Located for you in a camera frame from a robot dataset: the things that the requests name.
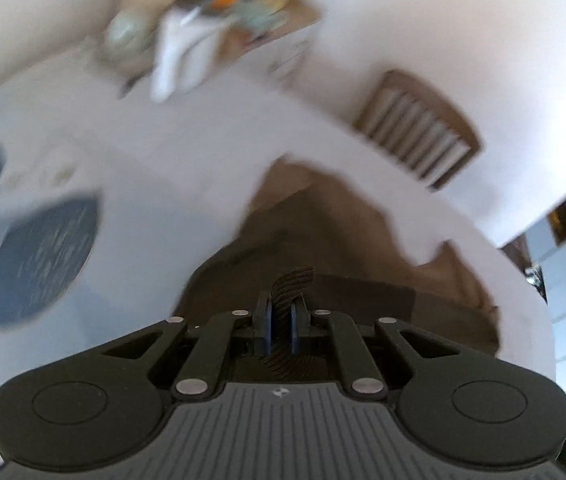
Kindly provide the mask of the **wooden slatted chair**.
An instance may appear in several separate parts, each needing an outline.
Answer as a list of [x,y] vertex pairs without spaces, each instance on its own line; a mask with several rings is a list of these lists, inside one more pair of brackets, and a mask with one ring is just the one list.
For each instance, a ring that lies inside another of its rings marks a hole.
[[404,70],[387,70],[353,128],[432,191],[446,186],[483,143],[460,110]]

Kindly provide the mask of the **small pale green teapot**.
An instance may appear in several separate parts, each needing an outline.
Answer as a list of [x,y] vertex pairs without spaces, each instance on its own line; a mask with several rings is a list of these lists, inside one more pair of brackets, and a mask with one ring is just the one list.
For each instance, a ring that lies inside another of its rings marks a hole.
[[143,53],[153,42],[154,22],[140,10],[123,9],[108,24],[102,52],[111,61],[123,61]]

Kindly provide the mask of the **wooden white sideboard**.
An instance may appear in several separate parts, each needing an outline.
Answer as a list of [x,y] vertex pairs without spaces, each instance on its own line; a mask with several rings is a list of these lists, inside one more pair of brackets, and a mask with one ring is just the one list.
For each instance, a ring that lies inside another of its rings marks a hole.
[[149,14],[155,26],[153,42],[134,58],[111,61],[103,55],[102,36],[100,57],[130,82],[144,76],[151,78],[158,27],[164,14],[174,6],[187,10],[200,6],[204,14],[219,16],[227,21],[215,64],[206,79],[218,67],[236,62],[266,44],[279,46],[277,52],[267,57],[266,66],[269,70],[289,64],[305,50],[303,34],[309,32],[321,18],[319,11],[303,0],[118,0],[117,13],[123,9],[134,9]]

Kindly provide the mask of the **brown colour-block sweater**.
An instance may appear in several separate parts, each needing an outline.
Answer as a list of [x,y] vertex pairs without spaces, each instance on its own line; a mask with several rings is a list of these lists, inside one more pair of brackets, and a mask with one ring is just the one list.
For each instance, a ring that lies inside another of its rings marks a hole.
[[243,373],[273,382],[327,377],[326,360],[292,354],[292,302],[370,326],[391,316],[493,356],[499,312],[454,245],[427,263],[402,255],[386,218],[336,174],[281,157],[263,176],[236,237],[192,274],[176,307],[194,325],[272,300],[272,352]]

